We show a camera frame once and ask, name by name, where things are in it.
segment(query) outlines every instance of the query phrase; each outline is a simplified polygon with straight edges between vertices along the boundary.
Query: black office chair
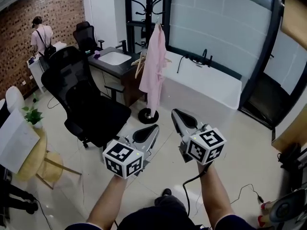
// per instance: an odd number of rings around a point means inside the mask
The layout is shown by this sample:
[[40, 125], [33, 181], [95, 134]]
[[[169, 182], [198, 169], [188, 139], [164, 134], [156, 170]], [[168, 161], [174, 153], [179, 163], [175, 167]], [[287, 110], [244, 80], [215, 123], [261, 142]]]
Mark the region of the black office chair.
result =
[[130, 117], [131, 110], [114, 100], [101, 96], [87, 57], [69, 46], [50, 58], [50, 68], [43, 73], [42, 83], [60, 102], [67, 113], [66, 128], [87, 148], [97, 147], [117, 137]]
[[94, 54], [95, 50], [101, 51], [104, 40], [98, 40], [100, 47], [97, 46], [94, 27], [87, 21], [77, 24], [76, 31], [73, 32], [73, 37], [76, 39], [80, 51], [91, 51], [90, 55]]

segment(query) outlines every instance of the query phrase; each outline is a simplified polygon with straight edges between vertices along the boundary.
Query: black pants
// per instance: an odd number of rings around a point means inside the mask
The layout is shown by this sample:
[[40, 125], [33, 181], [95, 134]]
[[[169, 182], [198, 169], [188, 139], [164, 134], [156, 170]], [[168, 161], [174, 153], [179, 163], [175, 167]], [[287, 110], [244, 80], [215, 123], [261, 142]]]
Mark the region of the black pants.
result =
[[27, 193], [24, 190], [19, 189], [16, 186], [11, 185], [9, 182], [2, 180], [0, 183], [1, 194], [0, 194], [0, 205], [2, 207], [11, 207], [15, 209], [31, 210], [33, 205], [29, 202], [24, 202], [16, 198], [11, 198], [10, 194], [18, 196], [22, 199], [33, 200], [34, 197], [32, 194]]
[[158, 197], [154, 201], [154, 206], [156, 207], [171, 207], [186, 212], [186, 208], [183, 203], [173, 195]]

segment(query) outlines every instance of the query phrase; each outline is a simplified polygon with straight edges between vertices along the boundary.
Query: tile floor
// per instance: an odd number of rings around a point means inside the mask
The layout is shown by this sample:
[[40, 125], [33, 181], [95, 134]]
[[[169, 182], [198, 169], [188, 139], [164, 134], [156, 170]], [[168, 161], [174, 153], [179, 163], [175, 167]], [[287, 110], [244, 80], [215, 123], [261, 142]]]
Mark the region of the tile floor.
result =
[[[69, 224], [87, 219], [113, 174], [101, 163], [97, 147], [92, 145], [89, 149], [84, 149], [82, 143], [65, 128], [66, 112], [62, 106], [47, 108], [51, 97], [52, 95], [46, 92], [37, 104], [44, 116], [42, 122], [48, 135], [48, 149], [60, 153], [64, 165], [82, 172], [83, 177], [64, 172], [53, 191], [36, 178], [26, 183], [13, 179], [13, 184], [33, 193], [40, 200], [52, 228], [60, 230]], [[53, 99], [49, 106], [57, 103], [58, 101]], [[143, 107], [142, 102], [131, 107], [132, 115], [124, 129], [142, 125], [137, 119], [137, 113]], [[151, 163], [138, 177], [129, 179], [118, 223], [128, 214], [153, 205], [154, 199], [166, 187], [171, 188], [173, 194], [187, 205], [182, 183], [197, 175], [197, 165], [195, 162], [183, 162], [177, 148], [180, 138], [174, 131], [170, 111], [162, 107], [159, 107], [158, 111], [160, 135], [150, 157]], [[228, 140], [227, 153], [216, 161], [215, 167], [230, 200], [235, 200], [240, 188], [249, 183], [254, 185], [264, 200], [275, 200], [280, 192], [283, 171], [277, 161], [277, 151], [271, 146], [271, 131], [237, 112], [231, 129], [224, 136]], [[187, 190], [191, 200], [190, 217], [196, 224], [210, 226], [200, 196], [200, 182], [188, 184]], [[257, 195], [250, 188], [243, 189], [240, 200], [232, 206], [238, 215], [251, 225], [257, 226], [260, 207]], [[10, 229], [48, 230], [41, 210], [34, 215], [28, 215], [24, 211], [11, 209], [11, 218]]]

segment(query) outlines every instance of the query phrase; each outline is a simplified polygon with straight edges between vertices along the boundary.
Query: white wall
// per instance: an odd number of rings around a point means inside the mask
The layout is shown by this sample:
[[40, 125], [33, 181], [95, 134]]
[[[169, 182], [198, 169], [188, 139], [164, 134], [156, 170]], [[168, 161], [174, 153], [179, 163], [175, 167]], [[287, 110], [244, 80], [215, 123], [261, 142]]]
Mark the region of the white wall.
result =
[[214, 61], [248, 78], [270, 18], [250, 0], [172, 0], [170, 45], [198, 55], [207, 48]]
[[272, 55], [274, 58], [269, 60], [264, 73], [291, 94], [304, 71], [307, 51], [295, 40], [279, 31]]
[[83, 0], [85, 19], [95, 27], [96, 39], [104, 48], [126, 39], [125, 0]]
[[275, 135], [278, 138], [292, 122], [295, 120], [297, 115], [302, 111], [304, 106], [307, 104], [307, 88], [305, 88], [301, 97], [298, 99], [294, 107], [288, 113], [288, 115], [282, 120], [282, 122], [275, 128]]

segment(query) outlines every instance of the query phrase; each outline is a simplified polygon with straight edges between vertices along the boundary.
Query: coat rack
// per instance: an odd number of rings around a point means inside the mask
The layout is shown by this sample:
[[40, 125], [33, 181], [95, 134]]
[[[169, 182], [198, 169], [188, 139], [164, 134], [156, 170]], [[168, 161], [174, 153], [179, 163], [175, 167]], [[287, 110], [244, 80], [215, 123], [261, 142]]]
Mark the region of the coat rack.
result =
[[[143, 21], [133, 21], [132, 20], [132, 2], [138, 3], [143, 7], [143, 11], [137, 11], [138, 15], [145, 15], [145, 20]], [[162, 2], [163, 9], [162, 11], [154, 11], [154, 7]], [[154, 30], [154, 24], [152, 22], [152, 13], [155, 15], [162, 15], [162, 28], [165, 33], [165, 38], [169, 38], [170, 30], [170, 12], [171, 12], [171, 0], [146, 0], [146, 4], [142, 4], [137, 0], [126, 0], [126, 25], [127, 25], [127, 42], [128, 42], [128, 51], [135, 52], [135, 45], [142, 47], [148, 47], [149, 40], [151, 38], [152, 32]], [[135, 42], [134, 39], [134, 27], [141, 27], [142, 32], [146, 35], [145, 42]], [[158, 111], [155, 112], [154, 117], [150, 116], [151, 110], [144, 108], [139, 112], [139, 120], [144, 124], [155, 123], [159, 118]]]

